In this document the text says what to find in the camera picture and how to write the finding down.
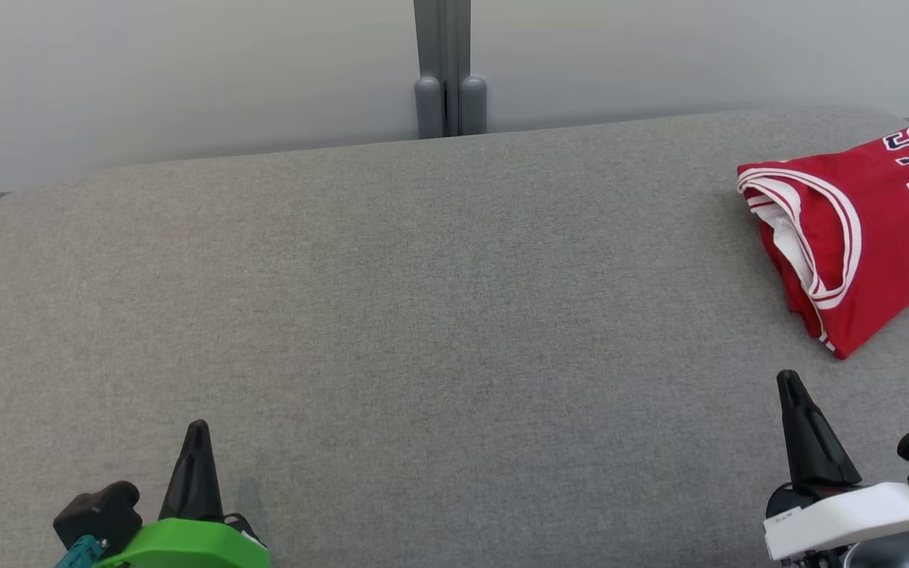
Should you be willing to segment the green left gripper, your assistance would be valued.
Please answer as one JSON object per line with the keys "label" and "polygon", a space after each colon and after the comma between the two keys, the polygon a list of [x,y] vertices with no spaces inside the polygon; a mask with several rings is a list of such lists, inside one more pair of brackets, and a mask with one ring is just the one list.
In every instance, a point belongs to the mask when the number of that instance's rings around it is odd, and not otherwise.
{"label": "green left gripper", "polygon": [[240,514],[224,514],[209,425],[188,425],[159,520],[97,567],[270,567],[271,555]]}

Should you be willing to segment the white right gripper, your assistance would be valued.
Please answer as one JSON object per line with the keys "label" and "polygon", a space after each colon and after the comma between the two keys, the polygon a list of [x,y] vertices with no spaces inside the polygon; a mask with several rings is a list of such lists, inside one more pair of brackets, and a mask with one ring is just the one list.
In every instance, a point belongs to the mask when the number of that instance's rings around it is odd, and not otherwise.
{"label": "white right gripper", "polygon": [[[862,475],[797,371],[776,375],[793,488],[853,488]],[[769,557],[782,561],[909,531],[909,484],[877,483],[764,521]]]}

